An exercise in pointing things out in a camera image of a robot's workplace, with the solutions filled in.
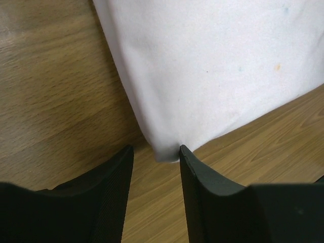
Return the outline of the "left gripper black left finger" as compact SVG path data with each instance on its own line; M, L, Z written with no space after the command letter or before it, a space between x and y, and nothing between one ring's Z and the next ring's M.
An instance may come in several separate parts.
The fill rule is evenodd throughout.
M1 242L120 242L133 164L128 145L51 190L1 183Z

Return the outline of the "white t-shirt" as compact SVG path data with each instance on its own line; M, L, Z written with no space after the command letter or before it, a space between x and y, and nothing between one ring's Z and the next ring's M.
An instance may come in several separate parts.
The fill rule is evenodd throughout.
M158 162L323 84L323 1L94 1Z

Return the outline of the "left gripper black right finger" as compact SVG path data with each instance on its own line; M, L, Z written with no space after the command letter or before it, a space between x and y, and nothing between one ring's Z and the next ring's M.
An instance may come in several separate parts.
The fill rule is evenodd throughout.
M181 146L190 242L323 242L323 183L242 186Z

